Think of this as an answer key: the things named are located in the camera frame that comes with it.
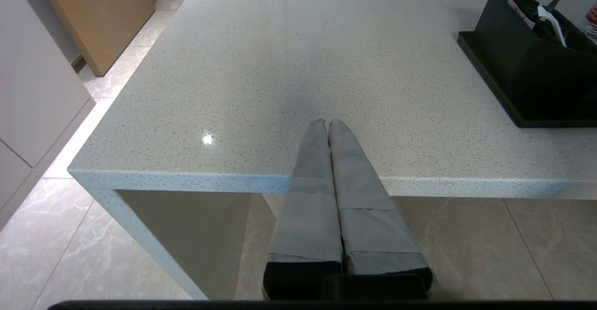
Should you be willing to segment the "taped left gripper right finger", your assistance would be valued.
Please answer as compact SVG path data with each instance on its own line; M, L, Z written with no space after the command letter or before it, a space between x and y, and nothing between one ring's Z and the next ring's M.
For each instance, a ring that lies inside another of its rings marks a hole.
M405 276L409 289L427 297L433 272L356 135L340 119L329 127L331 165L345 271L350 276Z

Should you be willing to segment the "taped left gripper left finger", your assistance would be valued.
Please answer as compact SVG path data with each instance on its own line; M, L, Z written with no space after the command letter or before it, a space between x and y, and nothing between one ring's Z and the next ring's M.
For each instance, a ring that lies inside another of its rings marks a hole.
M309 124L277 217L263 274L269 301L316 300L343 273L343 244L326 122Z

